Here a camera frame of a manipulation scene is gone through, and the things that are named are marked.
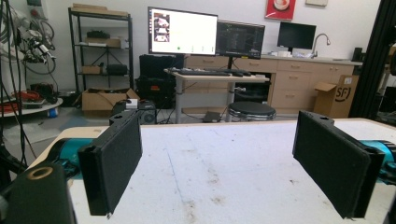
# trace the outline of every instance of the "stool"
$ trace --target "stool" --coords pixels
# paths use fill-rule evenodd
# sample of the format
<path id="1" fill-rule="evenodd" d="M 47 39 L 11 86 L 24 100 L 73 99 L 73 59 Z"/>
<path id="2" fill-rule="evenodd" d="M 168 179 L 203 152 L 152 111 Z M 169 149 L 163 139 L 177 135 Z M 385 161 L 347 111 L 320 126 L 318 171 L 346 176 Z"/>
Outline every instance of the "stool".
<path id="1" fill-rule="evenodd" d="M 276 110 L 269 105 L 255 102 L 234 102 L 228 105 L 231 116 L 245 120 L 272 120 L 276 117 Z"/>

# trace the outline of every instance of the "table surface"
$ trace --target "table surface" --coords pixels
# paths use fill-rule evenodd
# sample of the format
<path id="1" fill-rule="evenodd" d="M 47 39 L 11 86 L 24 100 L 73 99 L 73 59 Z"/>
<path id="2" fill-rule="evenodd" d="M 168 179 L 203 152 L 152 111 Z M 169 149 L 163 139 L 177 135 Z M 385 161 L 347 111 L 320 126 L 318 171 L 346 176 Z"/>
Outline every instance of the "table surface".
<path id="1" fill-rule="evenodd" d="M 396 140 L 395 128 L 367 119 L 335 126 L 358 140 Z M 292 157 L 295 130 L 296 121 L 141 126 L 143 157 L 109 220 L 90 216 L 83 181 L 73 181 L 78 223 L 382 223 L 394 186 L 377 183 L 366 217 L 343 220 Z"/>
<path id="2" fill-rule="evenodd" d="M 223 76 L 186 76 L 181 75 L 178 72 L 172 72 L 176 78 L 181 78 L 185 81 L 195 81 L 195 82 L 267 82 L 270 80 L 268 77 L 264 76 L 250 76 L 250 77 L 223 77 Z"/>

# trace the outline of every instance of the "desk leg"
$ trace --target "desk leg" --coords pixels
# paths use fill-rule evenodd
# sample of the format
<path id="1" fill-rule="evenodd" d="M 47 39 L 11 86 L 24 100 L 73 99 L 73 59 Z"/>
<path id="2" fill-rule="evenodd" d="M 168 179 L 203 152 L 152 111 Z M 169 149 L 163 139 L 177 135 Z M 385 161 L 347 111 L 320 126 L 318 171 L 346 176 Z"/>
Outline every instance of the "desk leg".
<path id="1" fill-rule="evenodd" d="M 183 97 L 183 80 L 181 78 L 176 78 L 176 123 L 180 123 L 181 97 Z"/>
<path id="2" fill-rule="evenodd" d="M 233 102 L 234 93 L 235 93 L 235 83 L 229 82 L 228 83 L 228 95 L 227 95 L 227 107 L 230 103 Z M 227 110 L 227 112 L 226 112 L 226 116 L 225 116 L 225 121 L 231 122 L 231 115 L 228 113 L 228 108 L 226 110 Z"/>

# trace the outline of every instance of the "red sign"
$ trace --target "red sign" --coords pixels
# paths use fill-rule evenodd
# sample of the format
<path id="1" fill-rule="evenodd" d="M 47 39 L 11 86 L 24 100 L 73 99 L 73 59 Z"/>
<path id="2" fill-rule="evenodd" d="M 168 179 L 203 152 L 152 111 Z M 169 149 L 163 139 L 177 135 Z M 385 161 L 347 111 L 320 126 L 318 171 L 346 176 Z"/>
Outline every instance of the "red sign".
<path id="1" fill-rule="evenodd" d="M 291 21 L 295 4 L 295 0 L 268 0 L 265 18 Z"/>

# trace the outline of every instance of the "computer monitor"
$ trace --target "computer monitor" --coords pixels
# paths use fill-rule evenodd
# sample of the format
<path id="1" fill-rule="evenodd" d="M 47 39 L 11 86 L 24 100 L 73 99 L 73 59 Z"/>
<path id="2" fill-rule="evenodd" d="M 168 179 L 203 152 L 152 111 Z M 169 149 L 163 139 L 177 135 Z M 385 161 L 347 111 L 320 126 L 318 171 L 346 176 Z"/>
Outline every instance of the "computer monitor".
<path id="1" fill-rule="evenodd" d="M 282 21 L 277 37 L 277 46 L 293 49 L 312 49 L 317 26 Z"/>
<path id="2" fill-rule="evenodd" d="M 215 55 L 218 16 L 148 7 L 148 53 Z"/>
<path id="3" fill-rule="evenodd" d="M 264 25 L 218 21 L 216 55 L 260 59 Z"/>

